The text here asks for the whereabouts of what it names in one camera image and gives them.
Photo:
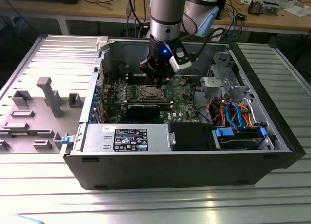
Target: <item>metal frame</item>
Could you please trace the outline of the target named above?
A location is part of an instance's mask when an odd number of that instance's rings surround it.
[[[25,57],[22,59],[18,67],[15,69],[11,77],[8,79],[8,81],[5,83],[3,88],[0,91],[0,99],[3,98],[5,93],[9,90],[10,86],[17,80],[18,76],[22,74],[22,72],[27,68],[27,65],[31,62],[32,58],[35,56],[37,51],[39,50],[39,47],[41,46],[44,38],[38,38],[32,47],[29,49]]]
[[[77,20],[77,21],[97,21],[97,22],[116,22],[116,23],[126,23],[126,18],[121,17],[91,17],[91,16],[76,16],[76,15],[58,15],[58,14],[41,14],[32,12],[20,12],[24,17],[33,18],[47,18],[55,19],[58,21],[62,35],[70,35],[70,30],[67,25],[67,20]],[[1,11],[0,15],[17,17],[18,14],[14,11]],[[134,19],[130,18],[129,23],[134,24]],[[212,28],[223,27],[226,28],[230,25],[213,24]],[[267,32],[267,33],[280,33],[280,34],[308,34],[308,30],[288,30],[288,29],[278,29],[278,28],[263,28],[263,27],[252,27],[243,26],[244,31],[250,32]]]

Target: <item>power cable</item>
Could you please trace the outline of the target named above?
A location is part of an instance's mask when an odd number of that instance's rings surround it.
[[[138,22],[138,24],[141,26],[141,25],[142,25],[142,23],[141,23],[141,21],[139,20],[139,18],[137,17],[137,15],[136,15],[135,11],[134,11],[134,8],[133,8],[133,5],[132,5],[132,0],[128,0],[128,1],[129,1],[129,3],[130,3],[130,7],[131,7],[132,13],[133,13],[133,15],[134,15],[134,17],[135,17],[136,21],[137,21],[137,22]]]

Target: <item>electronic component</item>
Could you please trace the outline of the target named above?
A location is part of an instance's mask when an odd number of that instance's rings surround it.
[[[237,13],[235,17],[238,21],[245,21],[247,16],[244,14]]]
[[[257,150],[267,136],[266,130],[261,127],[248,129],[218,128],[215,132],[221,150]]]
[[[142,99],[148,100],[162,100],[163,90],[161,88],[156,88],[156,86],[145,86],[141,89]]]
[[[160,116],[160,107],[156,105],[129,105],[126,115],[133,119],[155,120]]]

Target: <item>wooden desk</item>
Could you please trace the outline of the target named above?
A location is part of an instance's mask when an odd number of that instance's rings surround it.
[[[80,0],[77,5],[11,0],[10,2],[23,16],[58,20],[62,34],[64,35],[69,34],[66,20],[126,22],[126,7],[128,4],[128,0],[116,0],[111,3],[112,10],[108,10],[107,8],[87,3],[83,0]],[[149,3],[150,0],[146,0],[147,19],[150,17]],[[240,0],[232,0],[232,3],[239,13],[247,15],[245,26],[243,27],[245,31],[307,34],[311,29],[310,16],[298,17],[284,10],[280,10],[277,16],[264,14],[255,16],[247,13],[248,5],[240,4]],[[136,12],[139,19],[143,20],[143,0],[136,0]],[[17,15],[5,0],[0,0],[0,13],[8,16]],[[213,27],[227,27],[231,22],[228,13],[225,12],[223,13],[222,19],[214,22]]]
[[[286,12],[281,9],[278,15],[252,15],[248,14],[248,5],[241,4],[241,0],[231,0],[233,6],[237,9],[238,13],[247,15],[245,26],[243,30],[246,31],[258,31],[258,32],[275,32],[285,34],[307,34],[311,29],[311,15],[298,17],[294,14]],[[311,0],[301,0],[303,2],[311,2]],[[228,13],[223,13],[220,20],[216,20],[215,24],[228,25],[231,24],[232,20]]]

